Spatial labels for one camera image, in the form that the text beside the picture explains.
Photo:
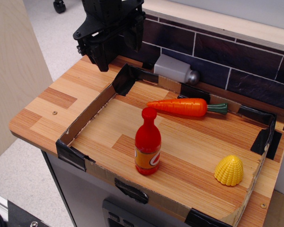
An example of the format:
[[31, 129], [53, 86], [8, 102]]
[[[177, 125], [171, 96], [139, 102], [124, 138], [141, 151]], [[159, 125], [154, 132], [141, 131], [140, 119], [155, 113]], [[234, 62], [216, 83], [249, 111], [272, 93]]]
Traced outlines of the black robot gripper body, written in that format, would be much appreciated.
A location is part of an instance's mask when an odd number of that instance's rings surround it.
[[73, 38], [78, 42], [78, 52], [87, 55], [92, 44], [105, 42], [123, 35], [130, 21], [136, 16], [143, 16], [143, 0], [84, 0], [85, 21], [74, 32]]

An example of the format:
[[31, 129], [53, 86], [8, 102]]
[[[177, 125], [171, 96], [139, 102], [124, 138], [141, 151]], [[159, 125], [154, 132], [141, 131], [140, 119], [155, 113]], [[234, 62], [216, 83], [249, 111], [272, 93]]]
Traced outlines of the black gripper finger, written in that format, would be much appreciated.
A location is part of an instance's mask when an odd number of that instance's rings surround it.
[[130, 21], [128, 28], [123, 32], [125, 44], [133, 51], [138, 52], [142, 46], [143, 16], [136, 16]]
[[101, 72], [107, 72], [109, 70], [108, 65], [116, 58], [116, 47], [113, 43], [92, 44], [87, 55]]

